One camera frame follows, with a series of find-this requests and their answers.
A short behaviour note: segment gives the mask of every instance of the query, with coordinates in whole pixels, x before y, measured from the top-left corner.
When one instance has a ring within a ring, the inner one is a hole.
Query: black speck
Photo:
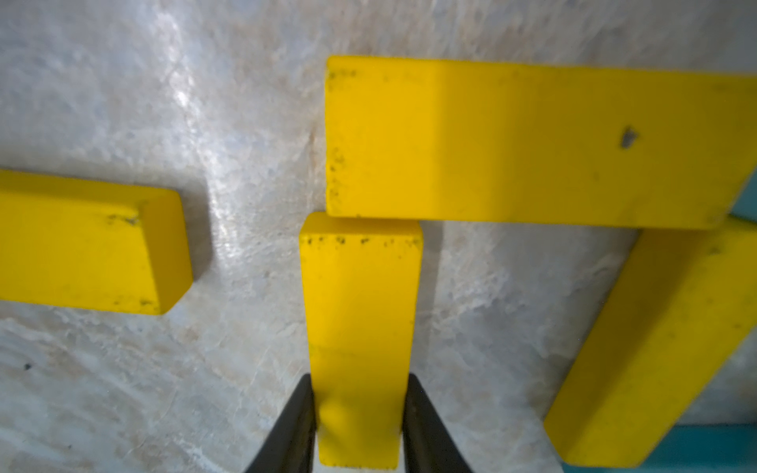
[[[629,149],[633,143],[636,142],[636,138],[638,137],[639,133],[630,126],[627,126],[623,131],[623,136],[620,138],[620,147],[623,149]]]

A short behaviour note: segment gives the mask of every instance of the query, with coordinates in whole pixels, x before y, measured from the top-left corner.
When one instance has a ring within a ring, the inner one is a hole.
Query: gray stone surface
[[[1,0],[0,166],[178,189],[196,281],[160,318],[0,302],[0,471],[251,460],[308,371],[330,54],[755,72],[755,23],[750,0]],[[424,230],[413,370],[478,473],[557,473],[540,421],[636,232]],[[752,335],[682,422],[757,420],[755,368]]]

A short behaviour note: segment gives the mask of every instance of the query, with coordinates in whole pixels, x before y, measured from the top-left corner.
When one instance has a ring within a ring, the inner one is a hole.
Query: rectangular block
[[[321,463],[396,468],[423,252],[413,221],[307,217],[302,285]]]
[[[159,315],[192,285],[175,191],[0,170],[0,299]]]
[[[715,228],[757,164],[757,77],[329,58],[332,216]]]
[[[757,323],[757,225],[644,230],[544,427],[576,466],[633,468]]]
[[[677,426],[638,468],[563,465],[565,473],[750,473],[757,471],[757,426]]]

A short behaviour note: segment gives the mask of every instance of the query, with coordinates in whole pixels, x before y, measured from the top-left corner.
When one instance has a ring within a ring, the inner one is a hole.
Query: yellow beam
[[[544,421],[571,465],[633,468],[757,323],[757,225],[644,230]]]
[[[313,213],[300,233],[321,463],[396,468],[423,235]]]
[[[0,170],[0,299],[159,315],[192,285],[179,195]]]
[[[333,57],[327,211],[711,229],[756,133],[754,76]]]

